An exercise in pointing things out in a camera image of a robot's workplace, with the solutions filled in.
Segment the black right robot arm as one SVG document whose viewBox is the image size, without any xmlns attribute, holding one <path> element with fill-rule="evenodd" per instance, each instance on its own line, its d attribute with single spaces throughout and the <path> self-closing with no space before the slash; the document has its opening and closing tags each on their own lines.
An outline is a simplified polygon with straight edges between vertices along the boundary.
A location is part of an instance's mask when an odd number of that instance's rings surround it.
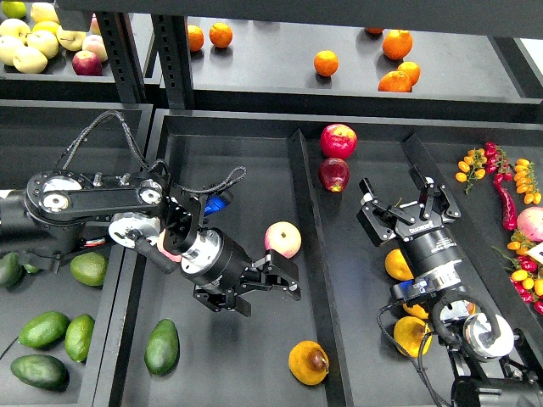
<svg viewBox="0 0 543 407">
<path fill-rule="evenodd" d="M 526 355 L 513 360 L 523 341 L 482 298 L 462 282 L 466 256 L 448 225 L 461 211 L 448 188 L 421 174 L 410 177 L 420 192 L 418 200 L 394 206 L 381 201 L 364 178 L 357 219 L 372 243 L 395 241 L 412 276 L 390 288 L 387 308 L 420 305 L 428 322 L 417 349 L 410 354 L 423 384 L 430 384 L 423 368 L 423 350 L 432 336 L 445 346 L 454 382 L 452 406 L 540 406 L 542 375 Z"/>
</svg>

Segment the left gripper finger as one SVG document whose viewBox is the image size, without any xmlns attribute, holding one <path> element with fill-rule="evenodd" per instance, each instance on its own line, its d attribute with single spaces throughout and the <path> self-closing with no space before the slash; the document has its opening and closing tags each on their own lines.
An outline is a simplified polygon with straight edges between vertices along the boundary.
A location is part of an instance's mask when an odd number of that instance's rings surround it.
<svg viewBox="0 0 543 407">
<path fill-rule="evenodd" d="M 274 249 L 262 259 L 252 261 L 244 269 L 244 293 L 278 289 L 294 300 L 301 299 L 299 269 L 291 260 Z"/>
<path fill-rule="evenodd" d="M 220 312 L 225 309 L 236 311 L 245 317 L 250 317 L 252 313 L 250 303 L 235 293 L 232 288 L 227 289 L 225 293 L 210 293 L 201 286 L 195 285 L 193 297 L 213 312 Z"/>
</svg>

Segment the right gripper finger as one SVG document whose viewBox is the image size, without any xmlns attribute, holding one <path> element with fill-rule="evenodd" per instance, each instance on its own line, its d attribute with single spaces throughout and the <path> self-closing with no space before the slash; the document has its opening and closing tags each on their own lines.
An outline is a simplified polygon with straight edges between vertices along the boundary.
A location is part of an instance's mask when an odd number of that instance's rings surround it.
<svg viewBox="0 0 543 407">
<path fill-rule="evenodd" d="M 362 198 L 357 219 L 375 247 L 396 238 L 395 226 L 398 221 L 408 226 L 414 225 L 412 215 L 379 200 L 367 178 L 361 179 L 359 188 Z"/>
<path fill-rule="evenodd" d="M 431 220 L 433 214 L 438 215 L 444 223 L 461 218 L 461 210 L 445 184 L 425 176 L 418 166 L 412 166 L 409 175 L 420 191 L 418 199 L 420 220 Z"/>
</svg>

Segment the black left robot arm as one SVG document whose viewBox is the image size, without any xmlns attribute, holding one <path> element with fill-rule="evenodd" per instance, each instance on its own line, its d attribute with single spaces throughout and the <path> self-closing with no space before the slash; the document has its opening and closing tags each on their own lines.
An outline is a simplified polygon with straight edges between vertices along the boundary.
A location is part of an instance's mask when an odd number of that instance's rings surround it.
<svg viewBox="0 0 543 407">
<path fill-rule="evenodd" d="M 279 289 L 299 299 L 297 265 L 274 249 L 250 258 L 227 234 L 204 225 L 223 209 L 227 190 L 246 174 L 243 166 L 205 189 L 176 184 L 168 165 L 148 162 L 132 135 L 126 141 L 139 171 L 121 176 L 79 174 L 68 166 L 85 129 L 52 170 L 35 174 L 21 190 L 1 195 L 1 250 L 21 264 L 48 268 L 94 246 L 118 243 L 178 272 L 193 284 L 193 296 L 208 309 L 250 315 L 244 294 Z"/>
</svg>

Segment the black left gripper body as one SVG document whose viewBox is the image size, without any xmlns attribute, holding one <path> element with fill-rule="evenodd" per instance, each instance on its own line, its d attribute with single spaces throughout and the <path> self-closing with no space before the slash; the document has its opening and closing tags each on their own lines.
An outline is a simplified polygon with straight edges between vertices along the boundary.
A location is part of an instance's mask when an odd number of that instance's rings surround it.
<svg viewBox="0 0 543 407">
<path fill-rule="evenodd" d="M 181 274 L 208 293 L 224 293 L 240 283 L 252 260 L 245 250 L 217 228 L 197 233 L 192 247 L 182 253 Z"/>
</svg>

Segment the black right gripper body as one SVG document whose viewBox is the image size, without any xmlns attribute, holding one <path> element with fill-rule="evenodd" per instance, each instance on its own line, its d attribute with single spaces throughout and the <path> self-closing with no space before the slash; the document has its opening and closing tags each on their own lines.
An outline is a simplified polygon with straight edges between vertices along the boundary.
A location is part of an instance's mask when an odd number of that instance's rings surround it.
<svg viewBox="0 0 543 407">
<path fill-rule="evenodd" d="M 464 253 L 450 229 L 445 226 L 448 219 L 436 209 L 427 214 L 422 203 L 401 205 L 407 213 L 408 224 L 403 220 L 395 223 L 395 234 L 399 249 L 415 277 L 422 276 L 441 266 L 457 267 Z"/>
</svg>

